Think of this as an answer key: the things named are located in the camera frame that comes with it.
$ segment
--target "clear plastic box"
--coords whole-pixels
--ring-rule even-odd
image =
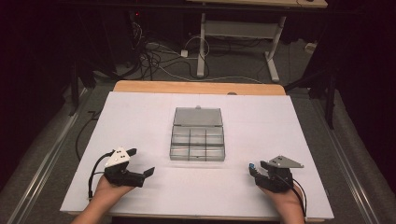
[[[220,109],[176,108],[169,155],[173,161],[224,161]]]

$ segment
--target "forearm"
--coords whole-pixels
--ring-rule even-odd
[[[119,199],[134,187],[113,186],[102,175],[99,179],[95,194],[87,207],[74,220],[73,224],[97,224],[103,216],[116,204]]]
[[[304,216],[298,203],[277,204],[276,210],[282,217],[283,224],[304,224]]]

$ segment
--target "desk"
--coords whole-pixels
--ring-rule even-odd
[[[288,6],[280,6],[280,7],[274,7],[274,5],[271,5],[269,1],[274,1],[274,4],[277,3],[279,4],[280,2],[285,2],[285,1],[290,1],[290,0],[266,0],[264,4],[261,5],[245,5],[244,4],[223,4],[221,6],[218,5],[200,5],[200,4],[167,4],[165,1],[164,3],[161,4],[151,4],[151,3],[115,3],[114,1],[111,0],[103,0],[100,2],[97,1],[74,1],[74,0],[62,0],[59,1],[58,5],[62,8],[68,8],[68,9],[79,9],[79,8],[90,8],[90,9],[110,9],[110,8],[115,8],[115,9],[131,9],[131,10],[160,10],[160,11],[175,11],[175,12],[185,12],[185,13],[217,13],[217,14],[243,14],[246,12],[260,15],[262,13],[269,13],[272,15],[278,15],[281,17],[289,16],[289,15],[309,15],[309,16],[315,16],[318,18],[329,18],[330,20],[333,19],[342,19],[346,18],[346,20],[349,20],[351,18],[355,18],[357,16],[363,15],[364,11],[359,8],[353,8],[353,9],[342,9],[342,7],[333,7],[330,8],[329,10],[323,8],[323,7],[316,7],[316,3],[321,3],[321,4],[326,4],[324,0],[314,0],[313,5],[309,3],[308,1],[305,0],[297,0],[296,3],[304,4],[304,7],[288,7]],[[348,46],[348,39],[343,37],[343,40],[338,41],[339,37],[338,36],[333,36],[334,33],[337,33],[337,29],[334,27],[337,27],[338,21],[336,21],[332,27],[332,29],[329,29],[328,27],[325,28],[323,31],[323,36],[329,35],[329,38],[326,38],[325,41],[321,40],[318,43],[317,49],[316,49],[316,54],[313,55],[312,59],[315,62],[313,63],[313,60],[310,60],[309,65],[307,66],[307,69],[305,69],[304,72],[304,77],[300,78],[299,80],[294,81],[293,83],[290,83],[288,86],[285,87],[286,91],[290,91],[298,86],[302,85],[308,85],[308,87],[312,87],[313,80],[314,79],[321,79],[325,82],[328,83],[328,85],[317,85],[313,88],[313,90],[310,91],[312,95],[315,95],[315,97],[320,97],[322,96],[326,88],[328,88],[328,94],[327,95],[327,103],[326,103],[326,120],[328,121],[330,127],[332,127],[332,104],[333,104],[333,96],[334,96],[334,78],[328,81],[328,76],[326,75],[327,73],[319,72],[319,68],[323,68],[324,70],[330,70],[334,68],[333,66],[334,63],[328,63],[328,58],[331,58],[331,61],[340,61],[342,57],[340,57],[340,52],[343,52],[345,49],[347,49]],[[334,39],[336,39],[336,42],[340,42],[343,44],[335,44],[334,45]],[[331,50],[325,50],[322,49],[321,46],[330,46]],[[318,52],[320,52],[323,57],[323,54],[330,54],[331,57],[325,56],[324,60],[321,57],[318,57]],[[72,76],[72,90],[77,89],[77,82],[76,82],[76,76]],[[77,91],[72,91],[73,99],[74,99],[74,104],[75,106],[78,106],[78,92]]]
[[[271,6],[271,7],[327,7],[325,0],[189,0],[200,3],[220,3],[220,4],[243,4],[253,6]],[[200,52],[197,64],[197,76],[205,75],[205,36],[206,35],[226,35],[238,37],[267,38],[272,39],[271,49],[265,51],[265,61],[273,82],[279,81],[279,75],[274,63],[274,55],[277,43],[285,24],[286,17],[282,16],[278,23],[256,23],[256,22],[236,22],[236,21],[207,21],[205,13],[201,18],[201,41]]]
[[[259,165],[261,160],[282,154],[305,166],[292,172],[307,194],[309,220],[333,218],[291,100],[281,87],[121,81],[114,90],[107,97],[61,211],[77,214],[85,208],[93,165],[112,148],[123,146],[137,148],[130,171],[141,173],[152,166],[156,170],[143,188],[126,194],[110,210],[112,216],[278,220],[271,202],[249,175],[248,164]],[[258,95],[248,95],[248,90]],[[230,91],[245,95],[226,95]],[[170,161],[175,108],[197,105],[221,108],[225,161]]]

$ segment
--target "white tabletop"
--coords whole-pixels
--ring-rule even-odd
[[[175,109],[197,105],[221,109],[225,161],[170,161]],[[283,155],[304,165],[291,172],[306,192],[307,216],[333,218],[289,96],[111,92],[61,211],[79,213],[85,208],[94,164],[119,146],[137,148],[129,171],[142,173],[155,166],[155,172],[143,188],[126,194],[111,209],[112,215],[278,219],[249,175],[248,164],[260,167],[260,161]],[[97,171],[104,170],[105,162]]]

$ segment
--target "human arm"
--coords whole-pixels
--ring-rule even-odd
[[[274,203],[276,211],[282,217],[284,224],[303,224],[304,216],[300,201],[297,195],[289,189],[286,192],[273,193],[268,189],[259,187]],[[301,190],[294,186],[294,189],[302,197]]]
[[[119,199],[134,189],[129,186],[113,186],[102,175],[99,179],[96,191],[87,205],[72,222],[72,224],[97,224],[100,223],[105,213],[113,207]]]

